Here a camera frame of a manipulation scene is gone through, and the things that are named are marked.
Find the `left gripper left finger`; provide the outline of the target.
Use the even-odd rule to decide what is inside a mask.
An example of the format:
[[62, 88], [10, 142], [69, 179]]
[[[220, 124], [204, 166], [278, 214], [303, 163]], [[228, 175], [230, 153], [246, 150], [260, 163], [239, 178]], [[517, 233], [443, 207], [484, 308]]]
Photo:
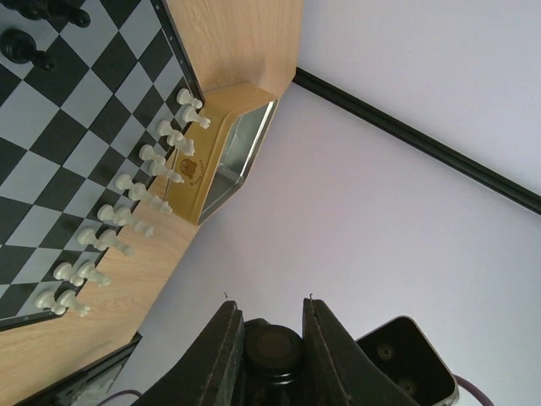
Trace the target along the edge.
[[229, 405], [243, 355], [243, 312], [224, 302], [183, 357], [136, 405]]

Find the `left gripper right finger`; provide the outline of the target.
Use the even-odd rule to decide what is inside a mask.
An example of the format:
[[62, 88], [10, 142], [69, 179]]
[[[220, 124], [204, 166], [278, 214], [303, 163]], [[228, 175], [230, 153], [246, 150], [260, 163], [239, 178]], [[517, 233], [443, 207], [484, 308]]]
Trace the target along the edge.
[[303, 300], [303, 341], [317, 405], [416, 403], [374, 365], [321, 299]]

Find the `black chess piece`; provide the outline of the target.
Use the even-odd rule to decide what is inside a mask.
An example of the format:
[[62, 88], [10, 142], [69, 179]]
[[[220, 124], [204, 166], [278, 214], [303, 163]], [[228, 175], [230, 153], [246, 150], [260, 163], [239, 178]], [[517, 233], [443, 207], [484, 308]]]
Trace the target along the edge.
[[87, 12], [68, 1], [14, 1], [11, 8], [30, 20], [60, 18], [81, 28], [88, 27], [91, 22]]
[[8, 29], [1, 34], [1, 53], [12, 63], [31, 63], [45, 72], [52, 72], [57, 67], [56, 59], [38, 50], [33, 37], [22, 30]]
[[294, 330], [258, 318], [246, 321], [244, 332], [244, 364], [251, 376], [274, 385], [286, 385], [301, 376], [304, 345]]

